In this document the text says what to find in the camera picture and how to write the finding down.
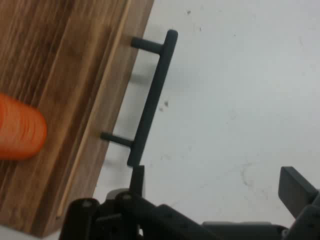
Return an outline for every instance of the black plastic part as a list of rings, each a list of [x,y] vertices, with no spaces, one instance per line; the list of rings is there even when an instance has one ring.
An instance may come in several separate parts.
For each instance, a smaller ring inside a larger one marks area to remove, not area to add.
[[[320,239],[320,207],[313,205],[305,207],[283,240],[304,239]]]
[[[92,227],[90,240],[130,239],[121,214],[99,217]]]
[[[145,166],[135,166],[132,170],[129,191],[142,197],[145,178]]]
[[[149,131],[157,110],[160,95],[166,80],[170,62],[174,54],[177,39],[178,32],[175,30],[169,30],[167,32],[164,44],[144,40],[138,37],[134,37],[132,39],[132,47],[152,52],[154,54],[159,54],[159,61],[155,69],[141,119],[133,141],[105,132],[101,134],[101,139],[103,140],[112,141],[131,148],[127,161],[127,165],[130,167],[138,166],[141,161]]]
[[[282,231],[287,228],[279,225],[261,223],[203,223],[203,226],[228,240],[281,240]]]
[[[318,191],[318,195],[314,198],[312,205],[320,208],[320,192]]]
[[[296,218],[301,211],[315,200],[315,189],[296,169],[283,166],[280,172],[278,195],[286,208]]]
[[[212,232],[171,207],[167,205],[156,207],[137,194],[120,193],[115,202],[124,216],[135,219],[141,226],[144,239],[220,240]]]
[[[73,201],[66,213],[59,240],[89,240],[99,205],[93,198]]]

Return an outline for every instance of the orange cup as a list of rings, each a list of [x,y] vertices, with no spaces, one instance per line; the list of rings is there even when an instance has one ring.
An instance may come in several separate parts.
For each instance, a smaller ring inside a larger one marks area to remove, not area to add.
[[[0,93],[0,159],[32,157],[46,137],[46,120],[38,110]]]

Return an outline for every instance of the screw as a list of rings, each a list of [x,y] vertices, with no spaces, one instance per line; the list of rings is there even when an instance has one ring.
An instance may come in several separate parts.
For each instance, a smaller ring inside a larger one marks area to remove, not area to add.
[[[283,238],[284,238],[285,236],[287,236],[287,234],[288,234],[288,229],[282,230],[281,235],[282,235]]]
[[[125,195],[122,196],[122,199],[123,200],[131,200],[132,196],[130,194],[126,193]]]
[[[84,200],[84,202],[82,203],[82,207],[84,208],[88,208],[91,207],[92,203],[88,200]]]

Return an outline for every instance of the cabinet handle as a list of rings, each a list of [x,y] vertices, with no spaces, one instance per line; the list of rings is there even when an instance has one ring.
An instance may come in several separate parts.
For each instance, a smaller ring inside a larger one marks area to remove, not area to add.
[[[129,167],[136,167],[141,161],[149,131],[157,110],[159,98],[166,80],[171,58],[174,54],[177,39],[178,32],[175,30],[169,30],[167,32],[163,44],[144,40],[139,37],[132,38],[131,47],[142,49],[160,56],[140,122],[134,140],[129,140],[107,132],[102,132],[100,135],[102,140],[114,142],[130,148],[130,155],[127,161]]]

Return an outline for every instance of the white surface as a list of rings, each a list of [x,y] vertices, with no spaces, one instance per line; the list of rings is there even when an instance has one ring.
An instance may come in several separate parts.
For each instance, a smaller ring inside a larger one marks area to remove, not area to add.
[[[320,187],[319,8],[315,0],[155,1],[144,38],[162,42],[168,29],[179,38],[142,158],[148,200],[199,223],[292,223],[278,198],[280,167]],[[115,134],[133,138],[157,60],[139,52]],[[128,155],[110,146],[95,198],[129,186]],[[0,236],[31,239],[3,227]]]

